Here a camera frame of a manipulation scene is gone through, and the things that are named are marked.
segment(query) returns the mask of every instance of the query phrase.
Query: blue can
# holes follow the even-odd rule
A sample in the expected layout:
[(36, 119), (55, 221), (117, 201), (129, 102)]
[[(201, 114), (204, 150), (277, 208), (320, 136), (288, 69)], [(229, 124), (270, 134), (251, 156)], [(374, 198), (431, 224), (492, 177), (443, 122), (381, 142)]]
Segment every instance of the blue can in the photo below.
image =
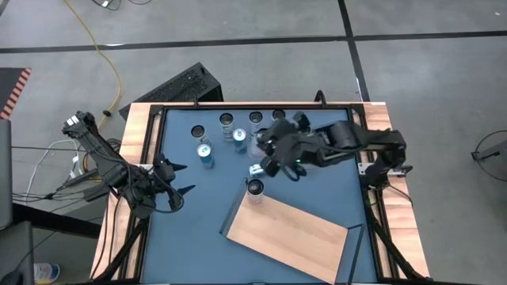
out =
[(199, 155), (200, 162), (202, 162), (205, 169), (211, 169), (215, 165), (213, 159), (212, 148), (207, 144), (201, 144), (197, 147), (197, 155)]
[(234, 147), (238, 154), (244, 154), (246, 152), (246, 131), (239, 128), (235, 129), (232, 133), (234, 139)]

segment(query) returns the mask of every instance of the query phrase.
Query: wooden board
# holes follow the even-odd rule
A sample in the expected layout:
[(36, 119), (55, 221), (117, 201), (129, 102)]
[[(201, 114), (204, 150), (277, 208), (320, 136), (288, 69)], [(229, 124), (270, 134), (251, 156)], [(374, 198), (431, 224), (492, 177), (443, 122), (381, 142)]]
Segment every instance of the wooden board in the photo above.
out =
[(334, 284), (348, 230), (264, 196), (243, 196), (227, 238)]
[[(201, 105), (320, 105), (318, 102), (203, 102)], [(387, 106), (385, 103), (378, 102), (328, 102), (328, 105), (344, 105), (344, 104), (362, 104), (365, 110), (365, 117), (370, 130), (386, 129), (391, 127), (389, 115), (387, 113)], [(152, 103), (134, 103), (131, 105), (129, 112), (127, 125), (125, 127), (124, 137), (122, 140), (122, 147), (120, 149), (120, 155), (130, 163), (140, 163), (141, 153), (143, 151), (143, 144), (146, 134), (147, 122), (150, 112), (150, 106)], [(173, 102), (165, 103), (164, 105), (171, 106), (190, 106), (193, 105), (191, 102)], [(152, 131), (150, 149), (148, 156), (154, 155), (154, 143), (157, 140), (157, 132)], [(391, 183), (399, 188), (400, 190), (407, 191), (405, 179), (397, 178), (392, 180)], [(425, 256), (422, 250), (421, 240), (417, 231), (417, 225), (415, 222), (414, 212), (410, 206), (406, 206), (406, 201), (403, 198), (399, 198), (397, 194), (386, 190), (384, 192), (384, 203), (387, 209), (387, 220), (389, 221), (390, 232), (393, 242), (398, 246), (399, 250), (406, 257), (406, 259), (412, 264), (412, 266), (420, 272), (422, 275), (428, 275), (428, 268), (425, 262)], [(128, 217), (130, 215), (130, 209), (128, 205), (122, 201), (116, 214), (116, 226), (115, 235), (112, 251), (109, 251), (111, 246), (111, 233), (112, 233), (112, 221), (113, 221), (113, 210), (116, 206), (116, 198), (114, 196), (109, 197), (109, 209), (108, 214), (105, 215), (105, 220), (108, 219), (107, 229), (105, 226), (105, 220), (103, 221), (101, 235), (97, 243), (97, 250), (93, 259), (93, 267), (95, 268), (98, 261), (101, 260), (97, 273), (94, 276), (100, 275), (109, 263), (109, 257), (111, 260), (116, 255), (118, 250), (124, 243), (125, 236), (128, 228)], [(378, 213), (378, 209), (374, 207), (374, 212)], [(105, 250), (103, 257), (100, 259), (102, 252), (102, 245), (104, 243), (104, 236), (107, 230), (107, 238), (105, 239)], [(379, 251), (381, 257), (381, 265), (383, 268), (383, 275), (385, 277), (391, 276), (388, 267), (387, 253), (385, 247), (379, 241)], [(137, 252), (139, 249), (139, 242), (137, 241), (131, 250), (131, 255), (128, 261), (127, 277), (131, 278), (134, 276), (134, 265), (137, 259)]]

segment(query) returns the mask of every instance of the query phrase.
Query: can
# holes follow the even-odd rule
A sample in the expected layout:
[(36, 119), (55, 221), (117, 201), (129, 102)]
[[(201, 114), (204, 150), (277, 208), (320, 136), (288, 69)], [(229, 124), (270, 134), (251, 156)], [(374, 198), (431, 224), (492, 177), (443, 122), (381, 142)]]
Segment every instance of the can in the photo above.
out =
[(248, 168), (248, 173), (252, 178), (259, 178), (264, 176), (264, 170), (259, 164), (254, 164)]
[(285, 111), (282, 109), (275, 109), (275, 111), (273, 111), (273, 114), (271, 114), (271, 117), (273, 118), (273, 122), (278, 119), (285, 118)]
[(232, 134), (234, 139), (234, 147), (238, 154), (244, 154), (246, 152), (246, 131), (239, 128), (234, 130)]
[(258, 180), (253, 179), (248, 182), (248, 185), (246, 186), (246, 190), (248, 193), (248, 200), (251, 203), (260, 203), (263, 199), (263, 191), (264, 191), (264, 184)]
[(58, 279), (60, 266), (49, 263), (33, 264), (33, 275), (35, 284), (51, 284)]
[(202, 162), (205, 169), (211, 169), (215, 165), (213, 159), (212, 148), (207, 144), (201, 144), (197, 147), (197, 155), (199, 155), (200, 162)]
[(199, 144), (207, 144), (210, 147), (212, 146), (212, 142), (208, 139), (206, 136), (206, 130), (204, 130), (204, 127), (201, 125), (196, 125), (192, 127), (192, 130), (190, 130), (190, 133), (192, 134), (192, 137), (194, 137)]
[(251, 112), (248, 117), (250, 119), (250, 126), (252, 128), (252, 133), (255, 134), (261, 128), (262, 113), (258, 112), (258, 111)]
[(230, 113), (220, 115), (220, 126), (222, 126), (223, 138), (226, 142), (232, 142), (232, 133), (234, 132), (234, 117)]

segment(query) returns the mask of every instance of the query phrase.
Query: table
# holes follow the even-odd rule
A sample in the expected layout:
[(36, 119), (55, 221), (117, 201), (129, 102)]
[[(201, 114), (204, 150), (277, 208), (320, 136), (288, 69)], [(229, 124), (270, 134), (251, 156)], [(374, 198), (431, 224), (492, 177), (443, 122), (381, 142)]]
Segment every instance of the table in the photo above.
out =
[[(298, 106), (315, 106), (318, 107), (320, 103), (318, 102), (241, 102), (241, 103), (232, 103), (232, 102), (208, 102), (208, 103), (200, 103), (203, 106), (222, 106), (222, 105), (298, 105)], [(364, 111), (365, 118), (363, 122), (360, 122), (361, 116), (359, 113), (354, 114), (354, 119), (357, 123), (367, 124), (369, 129), (385, 129), (391, 127), (391, 123), (389, 120), (389, 116), (387, 114), (387, 106), (385, 103), (349, 103), (349, 102), (329, 102), (329, 105), (357, 105), (360, 106), (362, 111)], [(181, 107), (187, 108), (191, 107), (193, 103), (191, 102), (181, 102), (181, 103), (166, 103), (165, 105), (170, 105), (173, 107)], [(150, 103), (136, 103), (131, 106), (131, 112), (129, 114), (127, 120), (127, 126), (125, 128), (124, 138), (122, 147), (120, 150), (120, 154), (130, 163), (140, 163), (141, 156), (143, 152), (143, 148), (147, 147), (147, 160), (152, 160), (156, 143), (158, 141), (158, 129), (159, 129), (159, 121), (160, 117), (155, 116), (154, 119), (150, 119), (150, 110), (152, 104)], [(153, 129), (147, 132), (148, 121), (153, 120), (152, 125)], [(149, 140), (145, 142), (145, 137), (149, 135)], [(367, 159), (365, 154), (361, 154), (363, 159)], [(401, 189), (404, 192), (407, 192), (406, 182), (404, 178), (392, 178), (391, 184), (393, 184), (396, 188)], [(370, 199), (374, 200), (374, 196), (371, 194)], [(109, 209), (114, 209), (116, 206), (116, 198), (114, 196), (109, 197)], [(385, 207), (384, 211), (380, 211), (380, 207)], [(93, 262), (93, 268), (97, 266), (98, 268), (95, 276), (99, 275), (109, 263), (109, 257), (114, 257), (117, 251), (121, 248), (125, 241), (125, 237), (127, 234), (128, 224), (130, 220), (130, 211), (128, 205), (124, 200), (121, 200), (118, 204), (118, 211), (116, 212), (116, 222), (115, 227), (112, 227), (113, 221), (113, 212), (109, 211), (108, 215), (105, 216), (105, 220), (108, 220), (107, 228), (105, 226), (102, 227), (101, 236), (99, 237), (99, 242), (97, 243), (97, 251), (95, 255), (95, 259)], [(382, 218), (382, 213), (385, 213), (385, 220), (389, 225), (389, 232), (391, 235), (391, 239), (397, 245), (398, 249), (402, 252), (405, 258), (414, 266), (414, 268), (419, 271), (422, 275), (428, 275), (428, 269), (425, 263), (424, 253), (422, 251), (421, 241), (419, 238), (419, 234), (417, 231), (417, 224), (415, 222), (414, 213), (410, 206), (410, 203), (405, 200), (405, 198), (398, 196), (398, 194), (391, 192), (389, 190), (384, 191), (383, 195), (383, 203), (378, 203), (374, 206), (374, 212), (379, 219)], [(105, 251), (103, 252), (103, 257), (100, 259), (99, 257), (102, 252), (102, 246), (104, 243), (105, 231), (107, 231), (107, 238), (105, 239)], [(114, 242), (111, 245), (111, 236), (114, 235)], [(381, 276), (390, 277), (395, 276), (395, 272), (391, 272), (390, 262), (387, 258), (387, 252), (381, 242), (377, 238), (377, 242), (375, 245), (378, 248), (379, 252), (379, 267), (381, 272)], [(135, 270), (136, 261), (139, 257), (139, 239), (133, 245), (132, 250), (130, 252), (130, 256), (128, 258), (128, 264), (124, 270), (124, 278), (135, 278), (139, 276), (139, 269)]]

